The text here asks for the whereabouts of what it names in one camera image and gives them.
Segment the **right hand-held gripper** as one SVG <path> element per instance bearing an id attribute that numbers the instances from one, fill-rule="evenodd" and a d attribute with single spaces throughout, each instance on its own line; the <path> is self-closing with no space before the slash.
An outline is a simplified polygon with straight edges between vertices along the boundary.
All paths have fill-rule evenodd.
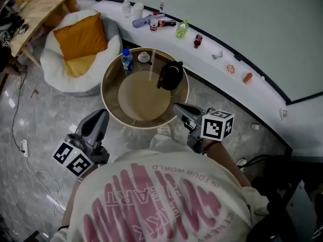
<path id="1" fill-rule="evenodd" d="M 233 113 L 215 108 L 205 111 L 187 103 L 174 103 L 173 111 L 189 130 L 187 145 L 196 153 L 205 151 L 203 139 L 221 142 L 232 133 Z"/>

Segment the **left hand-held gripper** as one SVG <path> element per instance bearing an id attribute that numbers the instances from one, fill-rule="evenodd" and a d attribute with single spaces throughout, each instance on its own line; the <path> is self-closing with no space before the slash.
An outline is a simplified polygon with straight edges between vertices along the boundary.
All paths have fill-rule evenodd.
<path id="1" fill-rule="evenodd" d="M 76 133 L 67 134 L 51 158 L 76 177 L 81 177 L 92 166 L 106 164 L 110 154 L 101 145 L 110 120 L 106 109 L 94 111 L 80 121 Z"/>

